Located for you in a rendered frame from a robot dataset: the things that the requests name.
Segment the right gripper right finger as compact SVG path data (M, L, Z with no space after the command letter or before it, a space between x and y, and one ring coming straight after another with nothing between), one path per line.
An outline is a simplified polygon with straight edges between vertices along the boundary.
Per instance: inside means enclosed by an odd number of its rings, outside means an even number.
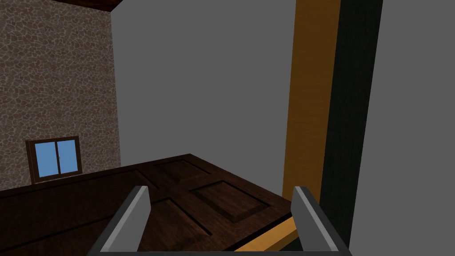
M304 252L349 252L308 188L294 187L291 213Z

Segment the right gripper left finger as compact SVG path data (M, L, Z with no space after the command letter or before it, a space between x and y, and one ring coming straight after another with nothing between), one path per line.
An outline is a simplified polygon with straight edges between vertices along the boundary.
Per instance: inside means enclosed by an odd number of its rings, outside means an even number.
M150 212L148 186L135 186L89 253L136 252Z

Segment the dark brown panelled door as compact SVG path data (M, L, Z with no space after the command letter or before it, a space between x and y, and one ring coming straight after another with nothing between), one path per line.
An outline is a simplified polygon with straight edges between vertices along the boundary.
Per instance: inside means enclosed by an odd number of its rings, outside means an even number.
M291 203L191 154L0 192L0 256L86 256L135 186L151 211L139 251L234 251Z

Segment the brown framed blue window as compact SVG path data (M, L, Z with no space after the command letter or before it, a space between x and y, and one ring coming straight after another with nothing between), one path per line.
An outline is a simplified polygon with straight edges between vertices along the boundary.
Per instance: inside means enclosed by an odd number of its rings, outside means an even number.
M78 136L25 140L31 183L83 173Z

